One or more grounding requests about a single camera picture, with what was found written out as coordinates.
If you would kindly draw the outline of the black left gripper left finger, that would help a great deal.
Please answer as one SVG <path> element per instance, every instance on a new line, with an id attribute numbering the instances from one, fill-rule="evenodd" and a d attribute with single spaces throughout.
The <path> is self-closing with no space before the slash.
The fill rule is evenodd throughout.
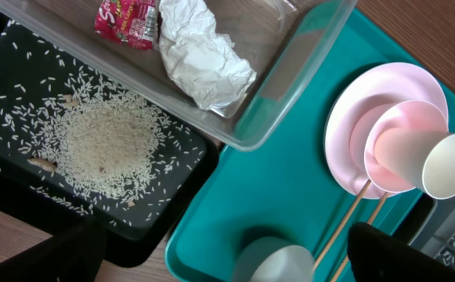
<path id="1" fill-rule="evenodd" d="M 83 281 L 97 276 L 107 248 L 105 229 L 87 219 L 0 263 L 0 281 Z"/>

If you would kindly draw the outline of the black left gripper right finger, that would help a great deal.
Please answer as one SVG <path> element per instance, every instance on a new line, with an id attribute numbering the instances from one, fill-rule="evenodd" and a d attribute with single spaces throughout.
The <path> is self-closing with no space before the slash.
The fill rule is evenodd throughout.
<path id="1" fill-rule="evenodd" d="M 378 231 L 374 262 L 384 279 L 371 282 L 455 282 L 455 270 Z"/>

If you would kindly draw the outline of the grey rice bowl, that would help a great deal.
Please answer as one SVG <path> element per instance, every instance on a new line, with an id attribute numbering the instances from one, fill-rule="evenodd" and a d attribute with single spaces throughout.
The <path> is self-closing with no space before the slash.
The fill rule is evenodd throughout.
<path id="1" fill-rule="evenodd" d="M 232 282 L 310 282 L 314 258 L 310 251 L 278 237 L 250 243 L 238 257 Z"/>

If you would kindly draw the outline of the cooked white rice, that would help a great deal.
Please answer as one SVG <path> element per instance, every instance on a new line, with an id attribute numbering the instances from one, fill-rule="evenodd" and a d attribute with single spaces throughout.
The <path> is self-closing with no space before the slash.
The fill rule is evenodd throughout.
<path id="1" fill-rule="evenodd" d="M 80 102 L 66 94 L 64 114 L 49 130 L 60 150 L 32 157 L 30 163 L 59 172 L 85 193 L 122 198 L 126 179 L 150 177 L 150 159 L 161 141 L 158 116 L 146 109 L 151 102 L 129 91 L 127 101 Z"/>

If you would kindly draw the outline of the white napkin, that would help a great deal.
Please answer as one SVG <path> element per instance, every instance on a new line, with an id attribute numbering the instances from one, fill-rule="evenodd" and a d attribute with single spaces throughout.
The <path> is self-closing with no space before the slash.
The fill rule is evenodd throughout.
<path id="1" fill-rule="evenodd" d="M 202 110 L 231 118 L 257 72 L 234 51 L 228 34 L 216 31 L 204 0 L 161 0 L 159 49 L 170 79 Z"/>

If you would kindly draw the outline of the red snack wrapper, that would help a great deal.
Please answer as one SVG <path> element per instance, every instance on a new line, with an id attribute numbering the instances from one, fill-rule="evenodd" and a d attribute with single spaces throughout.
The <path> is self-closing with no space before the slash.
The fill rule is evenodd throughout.
<path id="1" fill-rule="evenodd" d="M 111 42 L 149 50 L 155 41 L 157 16 L 155 0 L 103 0 L 94 31 Z"/>

